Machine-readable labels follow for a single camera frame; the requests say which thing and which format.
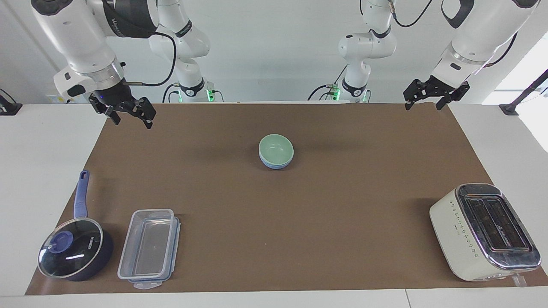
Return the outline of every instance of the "toaster slot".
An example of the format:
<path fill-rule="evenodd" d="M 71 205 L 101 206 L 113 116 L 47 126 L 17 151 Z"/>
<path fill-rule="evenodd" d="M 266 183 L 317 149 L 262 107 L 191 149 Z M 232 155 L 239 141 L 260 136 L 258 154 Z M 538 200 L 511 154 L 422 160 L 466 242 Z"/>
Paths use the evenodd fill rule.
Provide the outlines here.
<path fill-rule="evenodd" d="M 466 198 L 491 250 L 529 249 L 523 231 L 497 196 Z"/>
<path fill-rule="evenodd" d="M 510 211 L 503 205 L 503 202 L 497 198 L 487 199 L 487 204 L 490 212 L 493 212 L 493 217 L 499 229 L 499 233 L 506 242 L 508 248 L 512 249 L 528 249 L 529 245 L 522 237 L 522 230 L 516 223 L 516 219 Z"/>

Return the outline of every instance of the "lid knob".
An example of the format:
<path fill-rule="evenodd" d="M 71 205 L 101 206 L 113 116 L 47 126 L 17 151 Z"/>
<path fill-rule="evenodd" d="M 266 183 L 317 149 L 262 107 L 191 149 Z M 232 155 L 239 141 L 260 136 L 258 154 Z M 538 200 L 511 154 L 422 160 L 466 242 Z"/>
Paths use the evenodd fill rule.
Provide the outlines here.
<path fill-rule="evenodd" d="M 49 242 L 48 251 L 54 254 L 62 253 L 72 245 L 72 241 L 74 241 L 72 232 L 61 231 Z"/>

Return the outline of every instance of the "table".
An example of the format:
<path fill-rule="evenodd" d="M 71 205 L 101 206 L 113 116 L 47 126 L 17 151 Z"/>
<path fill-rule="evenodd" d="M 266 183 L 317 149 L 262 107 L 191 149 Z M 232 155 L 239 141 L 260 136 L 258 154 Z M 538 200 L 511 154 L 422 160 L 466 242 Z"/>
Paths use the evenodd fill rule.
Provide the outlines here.
<path fill-rule="evenodd" d="M 451 109 L 489 176 L 508 197 L 548 255 L 544 219 L 548 207 L 548 153 L 517 117 L 497 106 Z M 177 294 L 22 296 L 36 268 L 36 247 L 56 225 L 105 121 L 89 105 L 26 105 L 16 117 L 1 117 L 0 306 L 150 307 L 511 307 L 544 306 L 548 287 L 504 289 L 358 290 Z"/>

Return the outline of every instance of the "brown table mat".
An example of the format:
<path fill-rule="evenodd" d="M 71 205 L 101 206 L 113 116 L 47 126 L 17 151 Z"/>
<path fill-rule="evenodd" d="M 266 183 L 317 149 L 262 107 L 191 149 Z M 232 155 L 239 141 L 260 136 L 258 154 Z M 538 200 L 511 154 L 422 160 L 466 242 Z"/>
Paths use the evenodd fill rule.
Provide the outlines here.
<path fill-rule="evenodd" d="M 26 294 L 513 285 L 459 280 L 430 223 L 430 207 L 450 190 L 491 182 L 449 108 L 155 108 L 152 130 L 124 115 L 117 127 L 107 121 L 86 164 L 89 216 L 115 242 L 109 264 L 86 282 L 36 271 Z M 283 170 L 259 160 L 270 133 L 295 147 Z M 72 218 L 72 203 L 60 222 Z M 182 226 L 171 279 L 141 291 L 117 269 L 131 215 L 147 208 L 173 209 Z M 525 276 L 548 285 L 542 270 Z"/>

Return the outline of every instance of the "window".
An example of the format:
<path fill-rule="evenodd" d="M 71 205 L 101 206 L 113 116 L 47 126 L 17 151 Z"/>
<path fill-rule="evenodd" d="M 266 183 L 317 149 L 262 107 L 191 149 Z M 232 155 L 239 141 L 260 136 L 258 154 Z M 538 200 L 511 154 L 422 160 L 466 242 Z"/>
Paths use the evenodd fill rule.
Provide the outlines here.
<path fill-rule="evenodd" d="M 509 104 L 548 69 L 548 33 L 529 51 L 483 102 L 485 105 Z M 532 92 L 516 111 L 540 145 L 548 152 L 548 81 Z"/>

